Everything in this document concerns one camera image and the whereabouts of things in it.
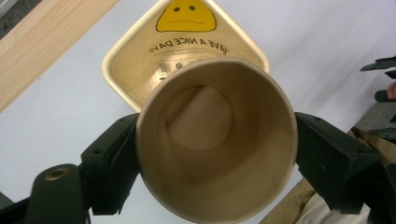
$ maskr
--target yellow smiley face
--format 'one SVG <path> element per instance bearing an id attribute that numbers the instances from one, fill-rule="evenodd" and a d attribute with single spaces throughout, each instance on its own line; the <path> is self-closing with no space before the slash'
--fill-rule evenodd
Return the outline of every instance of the yellow smiley face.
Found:
<path id="1" fill-rule="evenodd" d="M 157 21 L 159 32 L 208 32 L 215 29 L 215 16 L 200 0 L 175 0 Z"/>

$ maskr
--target wooden plank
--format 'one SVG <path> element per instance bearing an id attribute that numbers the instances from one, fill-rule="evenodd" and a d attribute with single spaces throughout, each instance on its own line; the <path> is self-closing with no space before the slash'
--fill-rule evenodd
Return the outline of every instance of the wooden plank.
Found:
<path id="1" fill-rule="evenodd" d="M 119 0 L 43 0 L 0 40 L 0 112 Z"/>

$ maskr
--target white table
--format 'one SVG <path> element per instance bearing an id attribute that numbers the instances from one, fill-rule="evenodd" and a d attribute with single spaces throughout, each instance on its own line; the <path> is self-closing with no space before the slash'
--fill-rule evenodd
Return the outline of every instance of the white table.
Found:
<path id="1" fill-rule="evenodd" d="M 80 164 L 80 153 L 116 119 L 133 113 L 102 78 L 102 60 L 154 0 L 122 0 L 40 79 L 0 114 L 0 191 L 30 195 L 36 175 Z M 384 71 L 360 72 L 396 54 L 394 0 L 276 0 L 218 3 L 268 55 L 271 75 L 295 111 L 347 131 L 391 82 Z M 258 223 L 298 182 L 295 169 L 281 196 L 245 223 Z M 136 180 L 120 216 L 99 223 L 188 223 L 164 209 Z"/>

